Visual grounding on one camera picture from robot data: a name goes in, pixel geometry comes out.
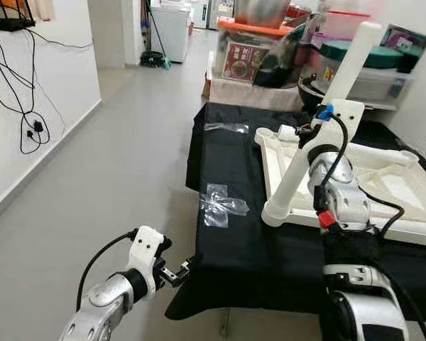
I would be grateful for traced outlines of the black wok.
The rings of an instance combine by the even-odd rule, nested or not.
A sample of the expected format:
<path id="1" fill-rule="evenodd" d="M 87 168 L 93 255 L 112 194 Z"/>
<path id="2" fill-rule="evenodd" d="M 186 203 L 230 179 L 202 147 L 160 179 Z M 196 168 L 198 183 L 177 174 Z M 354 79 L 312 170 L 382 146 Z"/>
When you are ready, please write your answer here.
<path id="1" fill-rule="evenodd" d="M 314 87 L 313 82 L 317 80 L 316 75 L 301 78 L 297 83 L 298 94 L 302 100 L 302 111 L 310 116 L 317 113 L 317 108 L 322 104 L 324 93 Z"/>

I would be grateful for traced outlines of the black table cloth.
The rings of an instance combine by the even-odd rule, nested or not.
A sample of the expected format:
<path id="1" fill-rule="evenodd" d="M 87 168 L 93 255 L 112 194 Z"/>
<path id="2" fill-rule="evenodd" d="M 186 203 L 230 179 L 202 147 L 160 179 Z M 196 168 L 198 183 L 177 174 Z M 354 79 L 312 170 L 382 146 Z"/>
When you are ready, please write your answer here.
<path id="1" fill-rule="evenodd" d="M 247 134 L 205 131 L 206 123 L 236 123 Z M 258 128 L 303 126 L 310 117 L 241 105 L 206 103 L 193 122 L 186 186 L 204 192 L 207 184 L 227 186 L 229 196 L 246 201 L 244 217 L 232 215 L 229 227 L 208 227 L 197 211 L 197 263 L 178 289 L 165 315 L 191 318 L 216 308 L 262 308 L 320 314 L 326 288 L 322 278 L 323 247 L 317 228 L 261 221 L 266 200 L 261 151 L 253 140 Z"/>

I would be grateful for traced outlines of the crossed clear tape patch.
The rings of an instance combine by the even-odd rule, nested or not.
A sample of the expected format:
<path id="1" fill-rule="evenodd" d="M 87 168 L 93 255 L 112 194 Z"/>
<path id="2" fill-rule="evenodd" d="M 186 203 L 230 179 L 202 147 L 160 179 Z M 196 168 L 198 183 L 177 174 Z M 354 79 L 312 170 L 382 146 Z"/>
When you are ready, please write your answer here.
<path id="1" fill-rule="evenodd" d="M 200 194 L 200 210 L 203 225 L 226 228 L 232 215 L 245 217 L 249 206 L 245 200 L 229 196 L 226 185 L 207 184 Z"/>

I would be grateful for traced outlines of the beige patterned cloth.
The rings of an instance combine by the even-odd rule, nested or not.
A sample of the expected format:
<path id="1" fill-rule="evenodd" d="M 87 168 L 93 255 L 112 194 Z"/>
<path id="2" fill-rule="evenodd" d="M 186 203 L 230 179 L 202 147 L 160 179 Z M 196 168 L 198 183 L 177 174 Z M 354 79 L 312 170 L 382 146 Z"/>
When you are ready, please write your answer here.
<path id="1" fill-rule="evenodd" d="M 238 82 L 221 77 L 207 79 L 201 97 L 207 103 L 241 105 L 282 112 L 300 111 L 302 108 L 297 87 L 257 87 L 251 82 Z"/>

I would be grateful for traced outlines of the black plastic bag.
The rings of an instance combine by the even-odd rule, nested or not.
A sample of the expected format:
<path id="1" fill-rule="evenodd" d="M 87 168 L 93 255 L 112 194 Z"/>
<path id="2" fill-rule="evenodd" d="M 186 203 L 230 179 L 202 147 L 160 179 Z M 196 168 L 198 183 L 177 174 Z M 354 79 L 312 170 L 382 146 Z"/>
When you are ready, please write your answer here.
<path id="1" fill-rule="evenodd" d="M 308 19 L 271 46 L 253 80 L 256 87 L 289 88 L 297 84 L 316 49 L 312 43 L 312 27 L 316 19 Z"/>

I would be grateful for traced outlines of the clear tape strip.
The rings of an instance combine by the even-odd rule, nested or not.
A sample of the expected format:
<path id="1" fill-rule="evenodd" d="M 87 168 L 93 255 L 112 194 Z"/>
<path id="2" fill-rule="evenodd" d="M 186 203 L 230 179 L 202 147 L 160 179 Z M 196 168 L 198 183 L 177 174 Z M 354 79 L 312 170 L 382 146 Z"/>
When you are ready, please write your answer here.
<path id="1" fill-rule="evenodd" d="M 248 124 L 236 124 L 236 123 L 206 123 L 203 126 L 205 131 L 213 130 L 225 130 L 229 132 L 235 132 L 238 134 L 247 134 L 250 130 Z"/>

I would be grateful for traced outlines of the clear plastic container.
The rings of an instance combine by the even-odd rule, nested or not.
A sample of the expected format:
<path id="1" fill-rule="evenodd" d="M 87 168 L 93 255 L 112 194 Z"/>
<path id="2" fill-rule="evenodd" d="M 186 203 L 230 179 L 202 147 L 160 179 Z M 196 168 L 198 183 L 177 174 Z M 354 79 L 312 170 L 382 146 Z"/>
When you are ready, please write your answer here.
<path id="1" fill-rule="evenodd" d="M 311 87 L 326 93 L 331 82 L 339 71 L 339 62 L 326 59 L 311 82 Z M 408 72 L 397 72 L 395 69 L 374 69 L 363 67 L 346 95 L 346 99 L 358 101 L 366 105 L 375 104 L 379 107 L 394 107 L 405 86 L 413 79 Z"/>

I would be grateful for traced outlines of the red printed food box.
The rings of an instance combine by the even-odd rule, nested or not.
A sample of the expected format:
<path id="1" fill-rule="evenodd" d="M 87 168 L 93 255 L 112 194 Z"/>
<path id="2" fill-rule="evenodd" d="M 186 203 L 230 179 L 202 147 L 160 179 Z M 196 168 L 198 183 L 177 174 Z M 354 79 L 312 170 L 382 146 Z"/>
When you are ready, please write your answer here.
<path id="1" fill-rule="evenodd" d="M 222 77 L 233 81 L 252 82 L 268 52 L 268 48 L 248 43 L 229 43 L 222 66 Z"/>

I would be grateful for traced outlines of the green pot with lid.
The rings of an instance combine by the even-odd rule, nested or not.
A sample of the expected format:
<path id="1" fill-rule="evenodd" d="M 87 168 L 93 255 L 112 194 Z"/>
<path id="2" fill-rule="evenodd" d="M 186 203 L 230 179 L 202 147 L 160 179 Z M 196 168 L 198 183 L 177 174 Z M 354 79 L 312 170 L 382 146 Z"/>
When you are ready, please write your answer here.
<path id="1" fill-rule="evenodd" d="M 320 55 L 324 58 L 333 59 L 342 62 L 349 52 L 351 41 L 333 40 L 326 41 L 318 48 Z M 398 50 L 384 48 L 384 46 L 372 46 L 368 57 L 365 59 L 363 67 L 374 69 L 395 69 L 399 65 L 403 54 Z"/>

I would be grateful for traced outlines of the clear container red lid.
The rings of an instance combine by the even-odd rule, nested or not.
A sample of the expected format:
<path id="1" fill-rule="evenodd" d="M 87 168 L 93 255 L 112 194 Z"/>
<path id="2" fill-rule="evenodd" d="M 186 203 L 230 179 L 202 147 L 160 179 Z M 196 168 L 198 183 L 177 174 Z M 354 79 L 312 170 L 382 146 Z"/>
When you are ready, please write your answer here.
<path id="1" fill-rule="evenodd" d="M 370 14 L 346 11 L 329 11 L 324 15 L 320 32 L 326 37 L 351 40 L 360 23 L 370 19 Z"/>

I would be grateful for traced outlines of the white plastic table top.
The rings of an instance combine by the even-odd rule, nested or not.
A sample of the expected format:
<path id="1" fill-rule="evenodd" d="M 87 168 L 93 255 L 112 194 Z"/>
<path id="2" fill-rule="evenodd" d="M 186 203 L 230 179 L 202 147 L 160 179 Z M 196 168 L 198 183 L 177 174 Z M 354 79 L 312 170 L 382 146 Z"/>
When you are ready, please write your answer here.
<path id="1" fill-rule="evenodd" d="M 258 128 L 254 141 L 261 149 L 267 196 L 275 189 L 287 171 L 298 145 L 281 142 L 268 128 Z M 404 208 L 411 217 L 426 218 L 426 171 L 420 162 L 410 166 L 377 159 L 376 157 L 346 153 L 359 185 L 370 195 Z M 390 229 L 386 238 L 398 242 L 426 246 L 426 227 Z"/>

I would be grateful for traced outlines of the clear storage box orange lid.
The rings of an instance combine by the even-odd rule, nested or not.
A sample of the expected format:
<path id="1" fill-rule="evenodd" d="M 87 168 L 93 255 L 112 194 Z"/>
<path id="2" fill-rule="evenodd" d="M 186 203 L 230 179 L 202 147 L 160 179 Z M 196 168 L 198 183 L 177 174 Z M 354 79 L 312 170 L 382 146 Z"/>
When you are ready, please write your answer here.
<path id="1" fill-rule="evenodd" d="M 271 49 L 271 46 L 277 43 L 278 39 L 287 35 L 292 29 L 294 29 L 293 26 L 285 25 L 278 28 L 242 25 L 242 23 L 237 23 L 232 18 L 220 17 L 217 20 L 217 32 L 219 32 L 219 36 L 217 36 L 217 44 L 213 49 L 215 58 L 211 74 L 214 77 L 223 78 L 222 66 L 229 43 L 248 43 L 248 45 Z"/>

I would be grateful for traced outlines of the steel cooking pot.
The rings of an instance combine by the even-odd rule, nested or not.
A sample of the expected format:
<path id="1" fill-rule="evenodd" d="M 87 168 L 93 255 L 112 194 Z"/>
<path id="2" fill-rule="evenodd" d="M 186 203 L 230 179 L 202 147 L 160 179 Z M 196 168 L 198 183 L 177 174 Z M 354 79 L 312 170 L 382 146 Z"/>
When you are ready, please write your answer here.
<path id="1" fill-rule="evenodd" d="M 234 0 L 234 19 L 242 25 L 278 28 L 291 0 Z"/>

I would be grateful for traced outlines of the dark purple printed box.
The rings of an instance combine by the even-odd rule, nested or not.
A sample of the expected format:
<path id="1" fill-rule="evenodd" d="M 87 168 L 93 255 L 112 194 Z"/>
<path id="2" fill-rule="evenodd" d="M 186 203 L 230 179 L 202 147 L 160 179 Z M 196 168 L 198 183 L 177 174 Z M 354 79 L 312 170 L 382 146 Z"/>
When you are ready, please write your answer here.
<path id="1" fill-rule="evenodd" d="M 398 72 L 412 72 L 426 49 L 426 36 L 403 26 L 389 25 L 381 39 L 381 46 L 402 54 Z"/>

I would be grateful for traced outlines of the white appliance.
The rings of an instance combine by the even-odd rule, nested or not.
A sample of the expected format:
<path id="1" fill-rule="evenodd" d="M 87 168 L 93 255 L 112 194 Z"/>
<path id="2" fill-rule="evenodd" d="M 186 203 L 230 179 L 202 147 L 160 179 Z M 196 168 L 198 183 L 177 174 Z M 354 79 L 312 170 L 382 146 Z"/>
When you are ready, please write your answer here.
<path id="1" fill-rule="evenodd" d="M 151 48 L 165 54 L 174 64 L 183 64 L 188 52 L 188 29 L 192 23 L 192 6 L 188 0 L 151 0 Z"/>

